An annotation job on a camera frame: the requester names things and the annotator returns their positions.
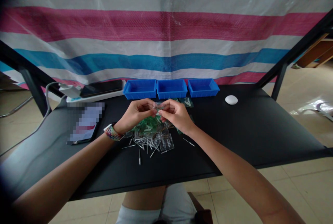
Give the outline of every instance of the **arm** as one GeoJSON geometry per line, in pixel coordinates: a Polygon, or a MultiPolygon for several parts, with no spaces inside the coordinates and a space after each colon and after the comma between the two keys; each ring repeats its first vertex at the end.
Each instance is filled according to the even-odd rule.
{"type": "Polygon", "coordinates": [[[162,121],[171,121],[206,152],[263,223],[304,223],[287,200],[261,173],[199,129],[191,121],[183,104],[170,99],[165,101],[163,106],[165,111],[159,111],[162,121]]]}
{"type": "MultiPolygon", "coordinates": [[[[114,130],[124,134],[144,118],[156,115],[153,103],[150,99],[132,101],[114,130]]],[[[14,209],[28,223],[48,223],[113,145],[103,133],[28,189],[13,203],[14,209]]]]}

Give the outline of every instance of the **charger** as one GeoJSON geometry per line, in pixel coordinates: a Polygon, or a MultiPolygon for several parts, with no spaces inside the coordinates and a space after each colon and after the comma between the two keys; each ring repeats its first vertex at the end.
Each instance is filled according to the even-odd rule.
{"type": "Polygon", "coordinates": [[[66,85],[64,83],[59,83],[59,86],[60,86],[59,91],[67,95],[69,98],[74,99],[80,97],[80,91],[77,88],[75,88],[73,85],[66,85]]]}

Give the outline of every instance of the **forearm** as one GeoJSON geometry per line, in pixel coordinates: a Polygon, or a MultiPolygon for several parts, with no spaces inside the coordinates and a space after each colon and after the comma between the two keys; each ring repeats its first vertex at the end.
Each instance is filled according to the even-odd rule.
{"type": "Polygon", "coordinates": [[[48,223],[113,144],[102,134],[28,189],[13,207],[30,223],[48,223]]]}
{"type": "Polygon", "coordinates": [[[195,127],[189,136],[212,159],[224,177],[262,219],[282,213],[301,219],[284,197],[253,166],[195,127]]]}

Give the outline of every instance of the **hand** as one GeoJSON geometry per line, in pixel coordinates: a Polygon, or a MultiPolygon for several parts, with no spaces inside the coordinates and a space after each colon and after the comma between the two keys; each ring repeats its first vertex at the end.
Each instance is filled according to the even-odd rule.
{"type": "Polygon", "coordinates": [[[163,110],[159,111],[162,122],[168,119],[176,128],[186,135],[196,127],[188,115],[184,104],[169,99],[163,102],[161,107],[164,107],[163,110]]]}
{"type": "Polygon", "coordinates": [[[132,101],[125,114],[115,124],[113,129],[119,134],[125,134],[127,131],[133,129],[143,119],[149,116],[155,117],[157,110],[153,109],[153,107],[154,101],[148,98],[132,101]]]}

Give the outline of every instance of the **leg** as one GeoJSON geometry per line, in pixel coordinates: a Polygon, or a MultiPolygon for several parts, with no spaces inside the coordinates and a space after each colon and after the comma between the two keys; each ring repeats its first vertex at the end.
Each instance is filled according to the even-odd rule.
{"type": "Polygon", "coordinates": [[[135,210],[159,210],[162,207],[165,186],[127,192],[122,203],[135,210]]]}
{"type": "Polygon", "coordinates": [[[117,224],[153,224],[158,220],[165,186],[127,192],[120,207],[117,224]]]}
{"type": "Polygon", "coordinates": [[[196,210],[182,183],[167,187],[161,209],[161,218],[172,223],[194,223],[196,210]]]}

